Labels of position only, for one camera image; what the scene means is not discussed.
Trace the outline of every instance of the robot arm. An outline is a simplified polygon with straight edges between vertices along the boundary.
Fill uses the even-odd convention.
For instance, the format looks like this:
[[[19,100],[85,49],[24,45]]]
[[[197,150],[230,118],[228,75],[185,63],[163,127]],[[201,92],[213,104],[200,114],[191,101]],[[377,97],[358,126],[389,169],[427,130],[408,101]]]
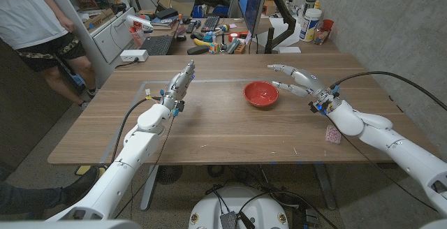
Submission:
[[[361,113],[341,101],[338,87],[325,89],[317,77],[302,69],[278,64],[268,68],[291,75],[300,85],[272,82],[275,87],[301,97],[306,96],[305,90],[317,99],[309,103],[312,112],[327,115],[343,134],[358,135],[364,143],[387,153],[422,186],[434,208],[447,217],[447,163],[395,132],[393,123],[385,117]],[[296,88],[300,88],[299,94],[294,93]]]
[[[168,84],[159,104],[138,117],[138,122],[124,137],[124,148],[114,162],[96,182],[88,194],[71,207],[49,218],[48,221],[71,219],[109,219],[137,169],[159,146],[159,137],[164,132],[161,124],[183,108],[189,83],[194,79],[194,61],[178,73]]]

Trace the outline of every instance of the robot finger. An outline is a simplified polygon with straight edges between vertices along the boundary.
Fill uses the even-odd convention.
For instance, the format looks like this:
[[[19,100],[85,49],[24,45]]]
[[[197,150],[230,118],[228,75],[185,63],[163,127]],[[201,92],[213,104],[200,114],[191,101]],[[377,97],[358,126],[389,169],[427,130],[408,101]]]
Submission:
[[[292,75],[297,69],[292,66],[286,66],[282,64],[268,65],[267,68],[273,69],[275,71],[283,71],[286,75]]]
[[[299,97],[306,97],[309,94],[305,88],[297,86],[297,85],[285,84],[282,82],[272,82],[272,84],[274,87],[276,87],[278,89],[285,89]]]

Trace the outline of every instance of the pink sponge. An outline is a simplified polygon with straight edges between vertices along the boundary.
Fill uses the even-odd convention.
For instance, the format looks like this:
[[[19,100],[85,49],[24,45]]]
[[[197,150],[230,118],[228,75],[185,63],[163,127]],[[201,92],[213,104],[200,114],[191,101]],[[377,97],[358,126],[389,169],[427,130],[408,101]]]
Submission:
[[[339,144],[342,140],[342,134],[332,125],[326,129],[326,141]]]

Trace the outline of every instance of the cabinet drawer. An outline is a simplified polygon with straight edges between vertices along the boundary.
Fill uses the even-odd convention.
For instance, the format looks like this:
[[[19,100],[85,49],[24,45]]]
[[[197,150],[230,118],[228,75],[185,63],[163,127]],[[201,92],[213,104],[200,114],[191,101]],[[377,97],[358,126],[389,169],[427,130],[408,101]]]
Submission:
[[[132,35],[129,33],[129,26],[124,23],[127,15],[135,15],[135,10],[130,8],[113,21],[112,24],[109,24],[93,37],[108,63],[112,62],[132,40]]]

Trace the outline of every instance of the camouflage shorts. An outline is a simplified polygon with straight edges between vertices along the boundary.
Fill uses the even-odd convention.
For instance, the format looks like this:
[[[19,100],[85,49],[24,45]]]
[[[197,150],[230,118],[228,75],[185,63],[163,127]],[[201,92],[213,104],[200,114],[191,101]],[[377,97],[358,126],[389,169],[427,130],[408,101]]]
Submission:
[[[65,61],[85,56],[85,50],[79,38],[71,33],[16,51],[23,62],[36,72],[57,66],[58,58]]]

